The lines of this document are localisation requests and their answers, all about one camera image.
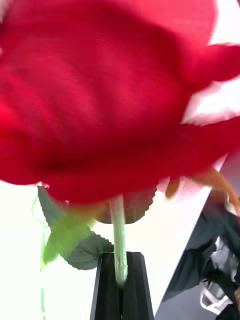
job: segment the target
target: black holder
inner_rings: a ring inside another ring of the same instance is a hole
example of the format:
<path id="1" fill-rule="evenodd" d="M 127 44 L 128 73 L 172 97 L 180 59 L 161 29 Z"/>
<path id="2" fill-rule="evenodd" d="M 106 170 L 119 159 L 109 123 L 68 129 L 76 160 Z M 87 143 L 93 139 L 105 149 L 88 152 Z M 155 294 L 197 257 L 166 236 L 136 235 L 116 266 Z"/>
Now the black holder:
<path id="1" fill-rule="evenodd" d="M 144 256 L 127 252 L 124 290 L 115 279 L 113 253 L 103 253 L 96 270 L 90 320 L 154 320 Z"/>

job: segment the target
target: black fabric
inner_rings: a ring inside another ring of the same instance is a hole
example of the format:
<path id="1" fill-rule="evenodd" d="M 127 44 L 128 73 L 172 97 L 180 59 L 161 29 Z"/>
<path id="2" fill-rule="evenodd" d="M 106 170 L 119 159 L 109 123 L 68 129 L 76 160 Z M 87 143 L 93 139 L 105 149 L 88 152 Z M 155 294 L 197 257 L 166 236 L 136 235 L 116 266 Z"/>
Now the black fabric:
<path id="1" fill-rule="evenodd" d="M 210 256 L 216 249 L 218 236 L 240 258 L 240 225 L 237 217 L 222 205 L 207 201 L 162 302 L 200 284 Z M 236 277 L 240 281 L 240 267 Z"/>
<path id="2" fill-rule="evenodd" d="M 238 218 L 229 213 L 223 204 L 206 202 L 202 210 L 208 228 L 212 234 L 218 235 L 230 251 L 240 261 L 240 222 Z"/>
<path id="3" fill-rule="evenodd" d="M 210 241 L 199 249 L 185 251 L 162 302 L 172 299 L 183 291 L 198 286 L 204 277 L 203 274 L 207 262 L 215 249 L 215 244 Z"/>
<path id="4" fill-rule="evenodd" d="M 238 284 L 233 282 L 230 277 L 226 276 L 222 271 L 215 269 L 211 260 L 207 262 L 204 270 L 204 277 L 208 282 L 218 284 L 226 296 L 232 301 L 236 308 L 238 308 L 237 300 L 234 292 L 239 288 Z"/>
<path id="5" fill-rule="evenodd" d="M 233 304 L 228 304 L 216 320 L 240 320 L 240 313 Z"/>

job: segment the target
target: green leaf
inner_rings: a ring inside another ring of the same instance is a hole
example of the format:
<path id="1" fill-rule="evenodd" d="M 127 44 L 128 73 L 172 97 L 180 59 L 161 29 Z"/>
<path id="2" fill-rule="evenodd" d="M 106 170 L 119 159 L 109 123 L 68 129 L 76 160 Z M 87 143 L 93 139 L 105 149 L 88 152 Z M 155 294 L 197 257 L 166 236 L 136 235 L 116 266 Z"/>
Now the green leaf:
<path id="1" fill-rule="evenodd" d="M 64 258 L 69 257 L 78 243 L 90 234 L 85 217 L 83 219 L 66 214 L 51 230 L 43 253 L 43 262 L 47 264 L 55 260 L 58 254 Z"/>
<path id="2" fill-rule="evenodd" d="M 97 267 L 103 252 L 113 252 L 114 246 L 89 228 L 91 217 L 66 214 L 68 206 L 60 207 L 45 191 L 38 187 L 41 208 L 51 234 L 48 238 L 43 261 L 48 263 L 61 255 L 70 265 L 79 270 Z"/>
<path id="3" fill-rule="evenodd" d="M 97 267 L 102 253 L 111 253 L 114 245 L 99 234 L 92 235 L 81 241 L 73 250 L 71 256 L 65 260 L 79 270 L 91 270 Z"/>
<path id="4" fill-rule="evenodd" d="M 153 204 L 156 191 L 157 188 L 150 188 L 141 192 L 129 193 L 123 197 L 126 225 L 134 224 L 145 216 L 145 212 Z M 97 221 L 103 224 L 112 223 L 109 205 L 106 206 L 104 215 L 97 218 Z"/>

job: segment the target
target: flower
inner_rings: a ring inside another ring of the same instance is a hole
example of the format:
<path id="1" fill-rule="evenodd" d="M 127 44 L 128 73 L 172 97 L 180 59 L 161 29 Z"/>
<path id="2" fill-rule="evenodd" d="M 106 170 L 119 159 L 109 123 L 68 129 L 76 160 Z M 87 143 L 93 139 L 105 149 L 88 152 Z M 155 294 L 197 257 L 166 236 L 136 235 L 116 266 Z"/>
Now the flower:
<path id="1" fill-rule="evenodd" d="M 91 204 L 193 176 L 239 149 L 240 118 L 181 124 L 240 74 L 239 45 L 195 45 L 105 0 L 19 0 L 0 27 L 0 179 Z"/>

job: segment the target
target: artificial rose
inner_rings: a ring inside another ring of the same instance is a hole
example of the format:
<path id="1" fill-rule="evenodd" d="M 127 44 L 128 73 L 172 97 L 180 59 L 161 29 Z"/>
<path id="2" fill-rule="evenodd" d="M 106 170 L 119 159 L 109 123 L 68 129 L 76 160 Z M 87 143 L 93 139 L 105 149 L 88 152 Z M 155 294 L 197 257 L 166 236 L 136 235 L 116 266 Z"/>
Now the artificial rose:
<path id="1" fill-rule="evenodd" d="M 240 74 L 239 45 L 188 37 L 106 0 L 18 0 L 0 26 L 0 179 L 90 204 L 193 176 L 239 149 L 240 117 L 181 124 Z"/>

